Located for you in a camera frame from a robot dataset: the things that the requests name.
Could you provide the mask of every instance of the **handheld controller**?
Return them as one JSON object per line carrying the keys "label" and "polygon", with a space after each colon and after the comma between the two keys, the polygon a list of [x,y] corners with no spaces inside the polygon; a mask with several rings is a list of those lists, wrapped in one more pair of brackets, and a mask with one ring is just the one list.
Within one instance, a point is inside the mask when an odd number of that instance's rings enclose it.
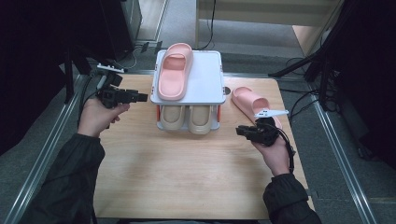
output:
{"label": "handheld controller", "polygon": [[295,151],[290,144],[289,138],[279,128],[276,127],[275,120],[272,116],[288,114],[289,111],[271,111],[262,110],[255,115],[255,126],[239,125],[236,129],[237,135],[245,136],[247,140],[261,143],[267,147],[274,144],[275,140],[281,136],[286,142],[286,150],[289,154],[289,170],[292,174],[294,171],[294,154]]}

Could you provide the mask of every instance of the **beige slipper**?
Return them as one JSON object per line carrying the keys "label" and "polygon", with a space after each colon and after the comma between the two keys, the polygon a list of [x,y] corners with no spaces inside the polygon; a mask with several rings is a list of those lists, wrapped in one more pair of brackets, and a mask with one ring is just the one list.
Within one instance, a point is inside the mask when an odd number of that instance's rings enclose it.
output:
{"label": "beige slipper", "polygon": [[160,121],[165,130],[178,130],[183,126],[184,115],[184,105],[163,105]]}
{"label": "beige slipper", "polygon": [[212,127],[212,106],[191,105],[189,131],[196,134],[207,134]]}

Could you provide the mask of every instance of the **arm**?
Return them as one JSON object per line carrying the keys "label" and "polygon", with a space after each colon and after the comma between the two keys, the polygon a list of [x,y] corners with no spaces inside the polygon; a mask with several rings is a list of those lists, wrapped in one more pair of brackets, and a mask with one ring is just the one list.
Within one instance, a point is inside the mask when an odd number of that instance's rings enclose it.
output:
{"label": "arm", "polygon": [[308,206],[308,195],[301,183],[290,174],[286,143],[278,137],[266,147],[252,142],[262,154],[274,177],[262,196],[273,223],[321,223],[318,215]]}
{"label": "arm", "polygon": [[129,105],[106,109],[89,100],[78,133],[64,144],[20,223],[90,223],[96,177],[105,151],[99,134]]}

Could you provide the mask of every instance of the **finger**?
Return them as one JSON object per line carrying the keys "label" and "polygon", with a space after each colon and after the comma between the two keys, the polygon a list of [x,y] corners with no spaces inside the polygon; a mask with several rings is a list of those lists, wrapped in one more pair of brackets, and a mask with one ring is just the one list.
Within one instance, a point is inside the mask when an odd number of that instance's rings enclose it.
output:
{"label": "finger", "polygon": [[117,105],[116,107],[114,107],[113,111],[118,116],[123,112],[127,111],[130,107],[131,106],[129,104]]}

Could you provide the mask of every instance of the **person's left hand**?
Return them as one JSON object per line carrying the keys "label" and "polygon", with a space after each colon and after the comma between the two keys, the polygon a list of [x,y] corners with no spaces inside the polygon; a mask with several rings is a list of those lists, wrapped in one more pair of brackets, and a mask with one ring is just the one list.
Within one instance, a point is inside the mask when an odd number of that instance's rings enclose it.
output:
{"label": "person's left hand", "polygon": [[78,125],[78,133],[99,137],[100,133],[110,125],[120,120],[119,115],[129,109],[129,104],[106,108],[99,99],[89,99],[84,105]]}

